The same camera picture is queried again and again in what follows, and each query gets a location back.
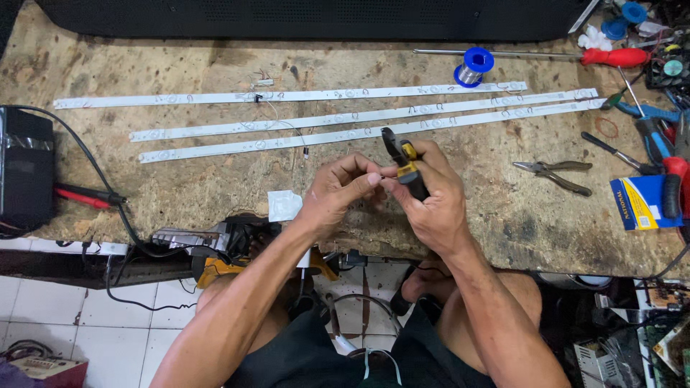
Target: wooden workbench surface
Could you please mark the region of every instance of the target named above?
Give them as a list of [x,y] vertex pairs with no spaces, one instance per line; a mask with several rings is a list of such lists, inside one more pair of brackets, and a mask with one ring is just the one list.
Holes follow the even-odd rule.
[[[53,25],[32,2],[25,4],[0,62],[0,101],[52,110],[62,97],[105,97],[167,93],[247,91],[250,77],[262,69],[276,79],[273,90],[324,90],[452,84],[460,58],[418,55],[414,47],[461,48],[451,43],[288,42],[210,40],[130,40],[93,38]],[[576,52],[571,40],[538,44],[487,45],[490,50]],[[614,68],[575,61],[496,59],[487,82],[526,81],[529,93],[597,88],[614,93],[622,81]],[[635,87],[642,100],[665,107],[658,93]],[[484,99],[501,94],[396,97],[367,100],[282,102],[280,118],[362,112],[418,104]],[[163,226],[207,229],[228,215],[268,212],[267,191],[291,189],[303,195],[315,171],[339,155],[359,151],[390,164],[380,139],[238,155],[140,164],[143,151],[292,136],[281,130],[131,144],[128,134],[149,128],[274,119],[267,104],[200,104],[60,110],[94,153],[110,184],[129,198],[133,226],[142,238]],[[489,261],[498,267],[602,275],[651,275],[682,248],[674,229],[625,232],[609,180],[635,175],[605,151],[580,138],[582,130],[598,137],[596,117],[607,141],[636,159],[646,160],[633,120],[614,110],[517,119],[471,127],[432,130],[409,136],[432,139],[462,176],[472,232]],[[390,120],[396,124],[409,119]],[[325,133],[361,124],[305,128]],[[96,173],[76,143],[60,126],[57,170],[60,182],[101,188]],[[562,175],[592,189],[589,198],[558,188],[511,165],[511,162],[579,160],[594,167]],[[96,211],[60,200],[58,216],[36,236],[55,240],[127,242],[115,211]],[[401,208],[389,200],[383,214],[355,204],[342,232],[326,248],[356,248],[372,255],[422,257]],[[681,264],[672,275],[690,278]]]

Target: screwdriver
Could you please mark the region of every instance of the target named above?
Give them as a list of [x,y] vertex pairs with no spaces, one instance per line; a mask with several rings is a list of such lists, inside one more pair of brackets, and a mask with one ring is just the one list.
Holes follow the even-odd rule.
[[628,82],[628,79],[625,77],[623,69],[621,69],[620,66],[618,66],[618,72],[620,72],[620,76],[623,77],[625,86],[628,88],[628,90],[630,90],[630,95],[633,96],[635,105],[640,110],[640,118],[635,122],[635,127],[642,136],[644,147],[647,149],[647,155],[649,155],[649,159],[654,164],[661,165],[665,158],[673,156],[673,153],[671,152],[673,150],[673,144],[671,144],[666,136],[661,133],[656,124],[651,120],[651,117],[644,115],[640,102],[635,96],[635,93],[630,86],[630,82]]
[[[635,82],[637,82],[638,79],[640,79],[641,76],[643,76],[643,75],[644,75],[644,70],[642,70],[640,72],[640,74],[638,74],[635,78],[633,78],[633,80],[630,81],[630,84],[634,85]],[[623,98],[623,93],[625,93],[626,90],[628,90],[627,85],[624,86],[623,89],[620,90],[620,92],[618,92],[614,95],[611,95],[609,98],[607,98],[606,101],[604,101],[604,103],[602,104],[601,108],[599,108],[599,109],[600,110],[611,110],[616,104],[618,104],[620,102],[620,99]]]
[[[412,50],[417,54],[449,54],[463,55],[466,50],[425,50],[416,48]],[[634,68],[645,64],[651,58],[651,53],[641,48],[618,48],[612,51],[602,51],[598,48],[588,48],[578,54],[563,52],[520,52],[520,51],[491,51],[495,57],[542,57],[542,58],[580,58],[583,65],[604,64]]]
[[606,151],[609,151],[610,153],[613,154],[613,156],[618,157],[618,159],[621,159],[623,162],[626,162],[630,166],[632,166],[634,169],[636,169],[640,174],[642,175],[659,175],[664,173],[663,167],[658,167],[658,166],[652,166],[650,164],[646,163],[640,163],[637,160],[633,159],[631,156],[625,155],[624,153],[620,152],[619,150],[615,149],[614,147],[604,143],[601,139],[598,137],[592,135],[589,132],[582,132],[581,136],[583,139],[587,140],[588,142],[591,142],[592,144],[595,144],[601,148],[603,148]]

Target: black shorts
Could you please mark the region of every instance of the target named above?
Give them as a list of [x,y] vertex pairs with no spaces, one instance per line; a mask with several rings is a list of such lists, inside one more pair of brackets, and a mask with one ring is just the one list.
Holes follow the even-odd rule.
[[[495,388],[491,378],[474,370],[445,347],[433,323],[440,308],[422,296],[400,332],[391,355],[400,368],[404,387]],[[373,371],[366,385],[378,380],[397,385],[395,369]],[[248,354],[225,384],[234,387],[357,387],[364,378],[364,361],[336,352],[318,312],[313,309],[292,321],[268,344]]]

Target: blue handle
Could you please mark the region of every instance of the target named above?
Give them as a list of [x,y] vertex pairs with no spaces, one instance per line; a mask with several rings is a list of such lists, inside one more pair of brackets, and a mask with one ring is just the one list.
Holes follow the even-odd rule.
[[[640,110],[637,106],[628,104],[626,102],[621,101],[618,104],[616,104],[615,107],[618,108],[618,110],[620,110],[621,112],[626,113],[630,116],[641,116]],[[672,123],[677,123],[678,120],[680,120],[680,113],[678,112],[669,112],[667,110],[655,108],[653,106],[649,106],[646,104],[642,104],[641,107],[642,112],[644,112],[644,115],[647,117],[662,119]]]

